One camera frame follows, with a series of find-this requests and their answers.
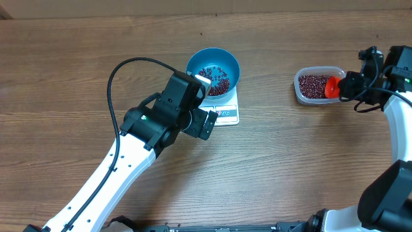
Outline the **blue plastic bowl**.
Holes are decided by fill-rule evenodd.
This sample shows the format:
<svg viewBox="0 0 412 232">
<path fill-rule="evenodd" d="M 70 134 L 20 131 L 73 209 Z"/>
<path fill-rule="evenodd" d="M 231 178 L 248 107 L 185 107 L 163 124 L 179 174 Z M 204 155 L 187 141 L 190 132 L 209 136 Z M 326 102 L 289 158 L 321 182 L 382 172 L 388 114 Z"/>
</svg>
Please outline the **blue plastic bowl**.
<svg viewBox="0 0 412 232">
<path fill-rule="evenodd" d="M 189 59 L 186 71 L 211 81 L 206 96 L 210 100 L 226 97 L 236 88 L 241 76 L 237 59 L 222 48 L 204 48 L 196 52 Z"/>
</svg>

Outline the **red adzuki beans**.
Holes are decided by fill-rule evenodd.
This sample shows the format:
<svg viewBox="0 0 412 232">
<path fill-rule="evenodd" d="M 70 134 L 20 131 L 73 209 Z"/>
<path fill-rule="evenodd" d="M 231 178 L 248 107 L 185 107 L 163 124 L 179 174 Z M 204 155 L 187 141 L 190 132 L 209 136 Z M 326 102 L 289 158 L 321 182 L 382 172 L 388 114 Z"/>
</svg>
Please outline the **red adzuki beans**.
<svg viewBox="0 0 412 232">
<path fill-rule="evenodd" d="M 301 75 L 298 77 L 301 94 L 309 99 L 325 99 L 326 83 L 331 75 Z"/>
</svg>

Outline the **white digital kitchen scale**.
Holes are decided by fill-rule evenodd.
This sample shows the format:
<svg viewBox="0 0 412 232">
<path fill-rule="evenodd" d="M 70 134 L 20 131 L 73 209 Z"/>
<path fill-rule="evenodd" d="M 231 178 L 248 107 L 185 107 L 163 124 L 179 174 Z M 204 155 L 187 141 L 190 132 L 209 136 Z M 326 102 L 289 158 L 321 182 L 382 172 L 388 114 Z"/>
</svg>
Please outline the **white digital kitchen scale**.
<svg viewBox="0 0 412 232">
<path fill-rule="evenodd" d="M 225 96 L 207 98 L 200 108 L 205 111 L 214 111 L 218 114 L 215 126 L 234 126 L 239 123 L 239 104 L 237 88 L 234 87 Z"/>
</svg>

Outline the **clear plastic food container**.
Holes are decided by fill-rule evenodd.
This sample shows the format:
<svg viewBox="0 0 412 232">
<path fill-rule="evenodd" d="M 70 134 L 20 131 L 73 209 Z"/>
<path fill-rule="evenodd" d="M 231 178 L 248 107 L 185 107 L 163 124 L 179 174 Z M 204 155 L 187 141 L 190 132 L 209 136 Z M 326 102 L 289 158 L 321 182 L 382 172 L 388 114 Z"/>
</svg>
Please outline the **clear plastic food container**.
<svg viewBox="0 0 412 232">
<path fill-rule="evenodd" d="M 315 106 L 315 105 L 332 104 L 332 103 L 340 102 L 339 98 L 309 99 L 305 97 L 301 93 L 301 89 L 299 87 L 299 77 L 302 75 L 332 75 L 340 79 L 343 79 L 346 73 L 342 69 L 336 66 L 313 66 L 313 67 L 307 67 L 307 68 L 303 68 L 299 70 L 294 77 L 295 95 L 296 95 L 298 103 L 307 105 L 307 106 Z"/>
</svg>

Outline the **red scoop with blue handle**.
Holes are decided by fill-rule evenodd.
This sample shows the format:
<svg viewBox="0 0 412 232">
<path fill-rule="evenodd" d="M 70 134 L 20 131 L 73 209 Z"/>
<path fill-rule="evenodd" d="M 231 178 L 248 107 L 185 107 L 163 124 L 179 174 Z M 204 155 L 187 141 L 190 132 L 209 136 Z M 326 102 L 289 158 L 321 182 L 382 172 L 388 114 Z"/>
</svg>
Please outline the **red scoop with blue handle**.
<svg viewBox="0 0 412 232">
<path fill-rule="evenodd" d="M 338 98 L 340 94 L 339 88 L 340 79 L 336 76 L 331 76 L 324 88 L 324 94 L 327 99 Z"/>
</svg>

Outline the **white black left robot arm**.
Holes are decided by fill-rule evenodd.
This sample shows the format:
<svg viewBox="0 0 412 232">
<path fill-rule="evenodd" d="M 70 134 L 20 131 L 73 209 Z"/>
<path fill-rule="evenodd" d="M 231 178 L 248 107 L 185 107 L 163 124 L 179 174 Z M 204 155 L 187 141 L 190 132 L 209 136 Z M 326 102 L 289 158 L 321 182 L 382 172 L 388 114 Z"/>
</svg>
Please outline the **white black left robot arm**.
<svg viewBox="0 0 412 232">
<path fill-rule="evenodd" d="M 199 106 L 211 87 L 199 75 L 174 72 L 165 89 L 127 111 L 116 139 L 92 176 L 43 227 L 26 231 L 100 231 L 132 183 L 178 134 L 207 140 L 218 115 Z"/>
</svg>

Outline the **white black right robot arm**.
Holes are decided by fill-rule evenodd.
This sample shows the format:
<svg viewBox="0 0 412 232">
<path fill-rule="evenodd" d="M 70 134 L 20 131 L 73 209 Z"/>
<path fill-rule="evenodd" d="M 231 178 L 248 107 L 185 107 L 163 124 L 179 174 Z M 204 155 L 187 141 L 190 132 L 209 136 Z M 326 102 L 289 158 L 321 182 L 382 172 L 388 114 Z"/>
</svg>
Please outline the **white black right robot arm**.
<svg viewBox="0 0 412 232">
<path fill-rule="evenodd" d="M 303 68 L 295 94 L 304 105 L 356 101 L 380 110 L 389 125 L 391 166 L 370 184 L 359 203 L 322 209 L 294 231 L 411 231 L 411 47 L 392 46 L 387 55 L 371 46 L 359 51 L 359 72 L 333 66 Z"/>
</svg>

